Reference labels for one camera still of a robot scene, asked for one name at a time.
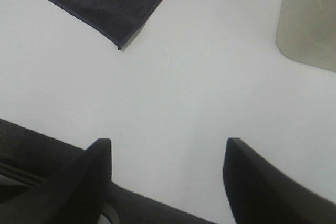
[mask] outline white table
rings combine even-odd
[[[284,57],[281,0],[163,0],[124,50],[47,0],[0,0],[0,117],[86,148],[113,180],[234,223],[222,168],[241,137],[336,201],[336,73]]]

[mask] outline black plastic part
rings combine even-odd
[[[336,205],[299,185],[242,140],[230,138],[224,185],[237,224],[335,224]]]
[[[102,169],[102,171],[106,171],[105,169],[108,168],[108,164],[111,164],[110,160],[108,160],[106,158],[107,156],[105,156],[107,153],[110,153],[110,147],[106,146],[105,149],[98,148],[97,144],[99,146],[101,146],[101,144],[106,145],[106,140],[103,140],[103,143],[98,142],[94,144],[87,150],[91,153],[89,156],[96,161],[95,163],[91,163],[92,165],[87,165],[87,167],[92,169],[84,170],[94,172],[95,169]],[[30,187],[33,189],[29,190],[27,194],[29,192],[33,193],[35,188],[37,190],[49,180],[54,180],[53,177],[57,176],[57,174],[63,174],[64,169],[68,166],[72,167],[71,171],[75,174],[77,173],[77,169],[81,171],[80,166],[77,166],[78,164],[76,162],[77,160],[81,160],[82,164],[83,162],[88,162],[88,160],[84,158],[88,157],[86,152],[83,152],[80,148],[0,119],[0,174],[9,176],[25,184],[30,183]],[[100,190],[99,187],[97,187],[98,181],[93,180],[93,176],[96,175],[91,172],[87,173],[85,180],[83,180],[87,182],[94,182],[91,183],[91,185],[87,184],[90,189],[89,187],[83,187],[85,189],[79,191],[77,194],[74,194],[72,198],[73,200],[69,201],[69,204],[73,204],[72,206],[74,208],[77,207],[76,204],[78,204],[78,207],[81,207],[81,205],[86,202],[83,199],[92,199],[90,194],[88,194],[89,191],[94,191],[95,189]],[[106,174],[103,172],[99,174],[104,177],[103,181],[105,181]],[[157,201],[125,190],[111,182],[110,179],[108,181],[108,189],[105,194],[105,200],[117,211],[120,224],[211,224],[211,222],[202,220]],[[99,207],[92,206],[92,204],[90,204],[90,208],[85,208],[85,212],[91,212],[91,214],[96,217],[98,214],[97,209],[100,209],[100,207],[101,203],[99,203]],[[67,208],[72,209],[72,207],[69,208],[67,205],[64,205],[63,209],[66,210]],[[13,224],[23,223],[28,224],[28,222],[13,222]],[[95,222],[73,221],[72,223],[94,224]]]
[[[0,205],[0,223],[97,223],[110,178],[110,141],[97,140],[47,180]]]
[[[9,186],[9,185],[0,185],[0,204],[6,203],[7,201],[22,195],[29,190],[27,186]]]

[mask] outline gray metal object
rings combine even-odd
[[[276,40],[288,58],[336,71],[336,0],[282,0]]]

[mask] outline white surface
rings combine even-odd
[[[164,0],[119,52],[47,0],[0,0],[0,117],[87,147],[119,185],[234,223],[226,139],[336,201],[336,73],[285,58],[281,0]]]

